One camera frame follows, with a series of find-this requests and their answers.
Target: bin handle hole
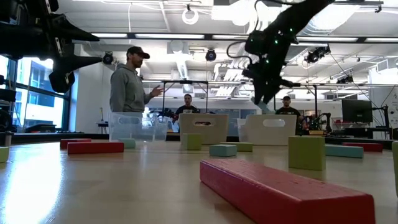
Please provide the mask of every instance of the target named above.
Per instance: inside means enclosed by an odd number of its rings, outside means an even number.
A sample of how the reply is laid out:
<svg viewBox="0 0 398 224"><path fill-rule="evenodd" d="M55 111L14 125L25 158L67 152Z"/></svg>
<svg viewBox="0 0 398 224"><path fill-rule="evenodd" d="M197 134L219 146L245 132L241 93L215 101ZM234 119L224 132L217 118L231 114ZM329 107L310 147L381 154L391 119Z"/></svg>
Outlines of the bin handle hole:
<svg viewBox="0 0 398 224"><path fill-rule="evenodd" d="M194 123L195 126L214 126L214 124L210 121L196 121Z"/></svg>

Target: wooden block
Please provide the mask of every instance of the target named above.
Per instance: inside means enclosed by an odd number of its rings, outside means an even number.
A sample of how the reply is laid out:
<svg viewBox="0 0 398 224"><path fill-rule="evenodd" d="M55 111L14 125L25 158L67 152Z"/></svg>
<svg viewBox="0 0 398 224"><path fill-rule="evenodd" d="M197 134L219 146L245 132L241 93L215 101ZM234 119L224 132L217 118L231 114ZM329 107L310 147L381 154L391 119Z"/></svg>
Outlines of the wooden block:
<svg viewBox="0 0 398 224"><path fill-rule="evenodd" d="M182 147L185 150L201 150L201 134L182 134Z"/></svg>
<svg viewBox="0 0 398 224"><path fill-rule="evenodd" d="M396 194L398 197L398 141L392 143L392 158L394 161L394 173L396 177Z"/></svg>
<svg viewBox="0 0 398 224"><path fill-rule="evenodd" d="M372 195L240 159L201 161L200 180L256 223L376 223Z"/></svg>
<svg viewBox="0 0 398 224"><path fill-rule="evenodd" d="M229 157L236 156L238 148L235 145L218 144L210 146L211 156Z"/></svg>
<svg viewBox="0 0 398 224"><path fill-rule="evenodd" d="M124 152L123 142L70 142L68 154L94 154Z"/></svg>
<svg viewBox="0 0 398 224"><path fill-rule="evenodd" d="M70 142L91 142L91 139L62 139L60 149L68 149L68 143Z"/></svg>
<svg viewBox="0 0 398 224"><path fill-rule="evenodd" d="M379 143L343 142L344 146L363 147L364 152L382 152L383 145Z"/></svg>
<svg viewBox="0 0 398 224"><path fill-rule="evenodd" d="M358 146L326 144L325 151L327 156L363 158L363 147Z"/></svg>
<svg viewBox="0 0 398 224"><path fill-rule="evenodd" d="M0 162L7 162L9 154L9 147L0 147Z"/></svg>
<svg viewBox="0 0 398 224"><path fill-rule="evenodd" d="M289 137L289 168L325 170L325 138L314 136Z"/></svg>
<svg viewBox="0 0 398 224"><path fill-rule="evenodd" d="M253 151L253 143L250 142L221 142L220 144L234 145L238 148L238 152Z"/></svg>
<svg viewBox="0 0 398 224"><path fill-rule="evenodd" d="M136 140L135 139L119 138L119 141L124 143L125 149L135 149L136 148Z"/></svg>

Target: clear plastic bin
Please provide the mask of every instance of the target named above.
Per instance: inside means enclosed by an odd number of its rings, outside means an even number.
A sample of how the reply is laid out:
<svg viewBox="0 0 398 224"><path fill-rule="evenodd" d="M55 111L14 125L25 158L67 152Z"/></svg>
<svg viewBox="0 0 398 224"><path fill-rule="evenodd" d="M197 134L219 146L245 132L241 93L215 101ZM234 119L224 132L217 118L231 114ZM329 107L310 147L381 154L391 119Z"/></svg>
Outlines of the clear plastic bin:
<svg viewBox="0 0 398 224"><path fill-rule="evenodd" d="M239 136L239 142L249 142L248 139L248 133L246 131L246 119L236 119L236 122L238 124L238 136Z"/></svg>
<svg viewBox="0 0 398 224"><path fill-rule="evenodd" d="M158 118L154 113L110 113L109 140L164 141L169 121L168 118Z"/></svg>

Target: baseball cap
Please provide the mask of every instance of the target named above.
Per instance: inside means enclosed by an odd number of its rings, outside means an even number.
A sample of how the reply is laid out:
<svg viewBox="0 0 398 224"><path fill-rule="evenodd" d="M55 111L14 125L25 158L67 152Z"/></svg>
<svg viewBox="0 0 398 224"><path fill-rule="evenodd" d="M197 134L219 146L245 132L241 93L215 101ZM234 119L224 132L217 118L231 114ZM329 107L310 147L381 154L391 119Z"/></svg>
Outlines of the baseball cap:
<svg viewBox="0 0 398 224"><path fill-rule="evenodd" d="M142 48L141 48L141 47L138 47L138 46L130 47L130 48L127 50L126 55L128 55L129 53L130 53L130 54L138 54L138 55L142 56L142 58L144 58L144 59L149 59L149 58L150 58L149 54L148 54L148 53L145 53L145 52L142 50Z"/></svg>

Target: hand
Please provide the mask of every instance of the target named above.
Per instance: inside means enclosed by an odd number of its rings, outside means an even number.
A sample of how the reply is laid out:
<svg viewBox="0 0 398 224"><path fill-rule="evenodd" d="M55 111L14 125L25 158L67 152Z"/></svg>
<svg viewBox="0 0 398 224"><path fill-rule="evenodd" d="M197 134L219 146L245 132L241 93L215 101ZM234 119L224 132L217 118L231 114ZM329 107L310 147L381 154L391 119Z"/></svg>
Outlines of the hand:
<svg viewBox="0 0 398 224"><path fill-rule="evenodd" d="M161 95L162 92L163 92L163 88L160 88L160 85L158 85L157 87L155 87L155 88L150 92L150 95L151 95L152 97L156 97L156 96Z"/></svg>

